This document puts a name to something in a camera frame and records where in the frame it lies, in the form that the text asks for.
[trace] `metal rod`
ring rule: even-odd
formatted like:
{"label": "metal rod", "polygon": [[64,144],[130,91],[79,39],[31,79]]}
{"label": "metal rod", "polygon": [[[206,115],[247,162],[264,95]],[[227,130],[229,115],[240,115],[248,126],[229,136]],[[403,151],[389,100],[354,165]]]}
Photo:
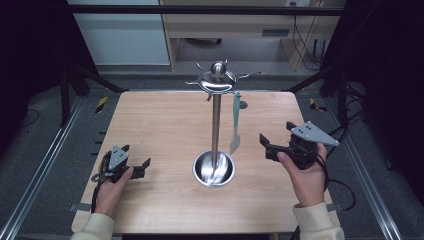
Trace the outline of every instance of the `metal rod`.
{"label": "metal rod", "polygon": [[72,13],[97,14],[215,14],[215,15],[296,15],[344,16],[358,14],[362,9],[328,7],[259,7],[259,6],[196,6],[196,5],[51,5],[50,9]]}
{"label": "metal rod", "polygon": [[221,95],[213,95],[212,116],[212,168],[215,171],[218,162],[219,121],[221,115]]}

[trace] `black curtain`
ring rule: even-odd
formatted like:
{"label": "black curtain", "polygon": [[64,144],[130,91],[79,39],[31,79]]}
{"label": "black curtain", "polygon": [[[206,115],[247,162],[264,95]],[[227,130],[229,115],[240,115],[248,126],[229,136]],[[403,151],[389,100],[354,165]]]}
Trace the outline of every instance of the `black curtain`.
{"label": "black curtain", "polygon": [[[377,1],[348,1],[347,7],[372,6]],[[348,81],[366,88],[365,111],[388,162],[404,173],[424,203],[424,1],[378,1],[343,64]],[[324,66],[333,63],[343,43],[359,25],[342,17],[331,40]],[[338,76],[326,82],[336,86]]]}
{"label": "black curtain", "polygon": [[0,0],[0,154],[8,147],[35,94],[60,84],[80,65],[98,74],[66,0]]}

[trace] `gray floor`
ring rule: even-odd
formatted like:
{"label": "gray floor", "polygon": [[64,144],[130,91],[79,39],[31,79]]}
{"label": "gray floor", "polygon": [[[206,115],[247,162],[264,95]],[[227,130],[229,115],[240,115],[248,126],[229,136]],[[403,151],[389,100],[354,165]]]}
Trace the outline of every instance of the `gray floor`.
{"label": "gray floor", "polygon": [[[140,67],[144,73],[131,74],[134,69],[99,68],[104,70],[104,77],[118,84],[137,90],[198,90],[184,84],[193,81],[201,72],[196,67],[210,66],[216,60],[229,60],[228,68],[237,74],[261,71],[261,74],[240,82],[240,90],[287,89],[306,79],[313,71],[304,68],[293,72],[279,40],[224,39],[221,45],[214,41],[184,40],[180,43],[177,69],[158,67]],[[70,226],[75,213],[67,210],[70,203],[80,200],[86,181],[100,149],[100,143],[107,131],[119,94],[113,93],[92,81],[88,81],[92,90],[87,97],[75,97],[78,102],[83,99],[82,108],[75,120],[71,132],[60,149],[57,158],[47,175],[37,198],[32,204],[18,235],[21,238],[59,239],[70,236]],[[317,82],[296,94],[299,107],[305,121],[312,121],[326,132],[337,127],[331,111],[320,112],[310,109],[309,99],[313,97],[318,106],[335,103],[335,98],[321,99]],[[102,113],[95,113],[98,101],[107,96],[108,100]],[[17,133],[10,149],[0,160],[0,224],[3,226],[12,214],[17,202],[30,184],[44,155],[55,138],[60,124],[60,95],[55,87],[35,96],[29,108],[39,113],[38,119]],[[360,105],[351,105],[353,114],[360,110]],[[36,119],[37,113],[29,111],[22,125]],[[424,239],[424,209],[415,198],[408,184],[399,172],[386,169],[384,155],[381,153],[372,130],[366,122],[358,121],[350,126],[349,137],[361,156],[366,169],[381,194],[390,215],[393,217],[403,239]],[[385,239],[373,208],[364,192],[364,188],[349,160],[347,142],[342,142],[328,161],[330,178],[348,184],[357,195],[357,205],[349,212],[339,213],[341,225],[348,239]],[[330,184],[329,191],[335,202],[348,205],[349,193],[336,184]]]}

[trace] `floor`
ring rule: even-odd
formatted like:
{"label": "floor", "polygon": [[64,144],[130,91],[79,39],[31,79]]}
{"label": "floor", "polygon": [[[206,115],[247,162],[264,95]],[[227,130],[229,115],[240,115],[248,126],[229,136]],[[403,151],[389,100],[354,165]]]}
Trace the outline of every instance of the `floor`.
{"label": "floor", "polygon": [[[213,40],[187,39],[180,43],[175,71],[166,66],[139,68],[144,74],[131,68],[99,66],[99,69],[109,81],[131,90],[198,90],[185,84],[194,81],[201,73],[196,63],[208,68],[214,61],[225,59],[229,60],[228,69],[239,75],[261,72],[241,81],[241,91],[280,91],[314,73],[304,67],[292,71],[281,43],[276,39],[224,39],[220,45]],[[310,59],[305,61],[313,65]],[[18,230],[15,233],[17,239],[69,239],[72,234],[70,226],[75,213],[68,211],[68,207],[80,201],[94,161],[98,154],[103,154],[99,153],[101,142],[119,100],[118,93],[87,81],[91,87],[87,97],[71,94],[72,103],[80,108],[74,111],[76,115],[69,126],[70,132],[63,139],[57,139],[63,129],[59,128],[61,102],[59,88],[55,87],[31,99],[22,128],[10,149],[1,156],[0,224],[5,228],[11,220],[16,220],[12,223]],[[321,98],[318,94],[321,84],[322,81],[318,81],[308,86],[296,93],[296,97],[305,121],[310,120],[330,132],[338,126],[336,95]],[[104,96],[108,100],[103,111],[95,113],[99,99]],[[311,109],[310,98],[327,111]],[[355,101],[350,109],[349,115],[352,116],[361,110],[361,105]],[[366,123],[366,116],[358,115],[351,123],[348,136],[328,162],[330,178],[349,185],[357,198],[355,208],[338,214],[347,239],[424,239],[423,206],[409,189],[402,173],[386,168],[384,155]],[[49,149],[54,141],[59,142],[59,147]],[[366,176],[358,172],[361,166]],[[36,183],[33,177],[42,175],[42,172],[46,174]],[[349,191],[338,184],[330,184],[329,191],[334,202],[347,206],[352,201]],[[23,196],[31,195],[29,192],[34,193],[33,198],[23,199]],[[24,218],[11,218],[14,211],[21,212]],[[394,226],[385,230],[385,224]],[[280,239],[288,239],[288,235],[280,233]]]}

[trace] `metal rail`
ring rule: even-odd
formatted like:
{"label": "metal rail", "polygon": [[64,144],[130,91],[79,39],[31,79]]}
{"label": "metal rail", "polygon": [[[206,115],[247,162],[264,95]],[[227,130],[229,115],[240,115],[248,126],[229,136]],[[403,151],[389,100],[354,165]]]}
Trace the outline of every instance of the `metal rail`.
{"label": "metal rail", "polygon": [[[336,124],[338,124],[335,103],[326,98],[325,102],[329,107],[329,112],[331,113],[333,120]],[[374,211],[374,215],[380,225],[381,230],[383,231],[384,236],[386,239],[390,240],[401,240],[402,236],[399,232],[399,229],[397,228],[396,223],[394,222],[386,204],[384,203],[384,200],[381,197],[380,192],[374,183],[374,180],[372,180],[370,173],[366,169],[361,156],[356,150],[349,134],[346,136],[344,141],[346,142],[345,146],[348,152],[349,160],[356,173],[356,176],[358,177],[359,183],[364,190],[365,196],[367,197],[368,202]]]}
{"label": "metal rail", "polygon": [[29,210],[31,209],[31,206],[34,203],[34,200],[37,197],[38,192],[40,191],[44,183],[44,180],[46,179],[53,163],[56,160],[56,157],[60,149],[62,148],[66,137],[68,136],[72,126],[74,125],[75,119],[78,116],[83,101],[83,97],[77,98],[77,101],[75,102],[72,110],[72,115],[70,116],[67,124],[59,129],[55,139],[50,145],[49,150],[41,161],[37,172],[34,174],[31,182],[25,190],[25,193],[21,197],[18,205],[15,207],[15,210],[13,211],[11,216],[8,218],[6,224],[2,227],[0,231],[1,240],[14,239],[16,234],[18,233],[19,228],[25,220]]}
{"label": "metal rail", "polygon": [[296,15],[344,16],[361,9],[329,7],[260,7],[260,6],[196,6],[196,5],[50,5],[50,9],[72,13],[96,14],[215,14],[215,15]]}

